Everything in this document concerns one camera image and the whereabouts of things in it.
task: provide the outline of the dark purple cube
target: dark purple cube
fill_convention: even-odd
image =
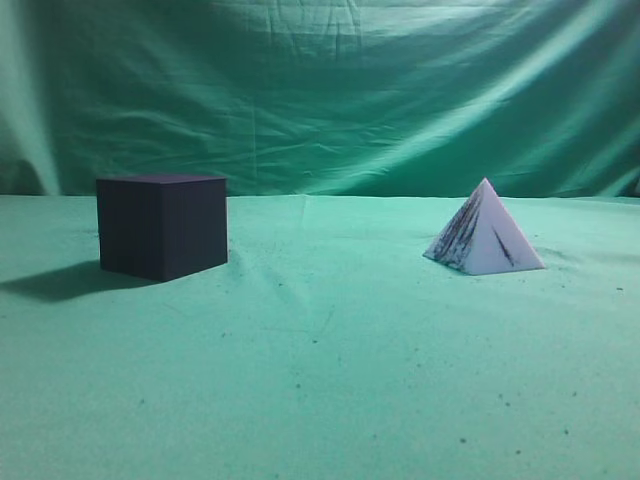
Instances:
[[[99,178],[96,192],[104,270],[164,282],[228,261],[224,177]]]

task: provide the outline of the cube face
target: cube face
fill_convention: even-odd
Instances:
[[[168,281],[228,261],[225,178],[144,175],[96,187],[103,269]]]

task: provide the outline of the green cloth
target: green cloth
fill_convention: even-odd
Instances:
[[[4,0],[0,193],[629,193],[638,0]]]
[[[640,199],[506,199],[548,269],[482,277],[421,256],[462,203],[231,198],[149,284],[94,198],[0,196],[0,477],[635,478]]]

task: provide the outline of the cube top face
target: cube top face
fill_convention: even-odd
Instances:
[[[158,173],[158,174],[145,174],[145,175],[133,175],[127,177],[105,177],[99,178],[98,181],[113,181],[113,182],[131,182],[131,183],[151,183],[159,185],[171,185],[176,183],[190,183],[190,182],[203,182],[203,181],[224,181],[225,177],[210,176],[210,175],[189,175],[182,173]]]

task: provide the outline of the white pyramid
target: white pyramid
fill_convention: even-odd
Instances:
[[[545,268],[486,178],[423,256],[471,275]]]

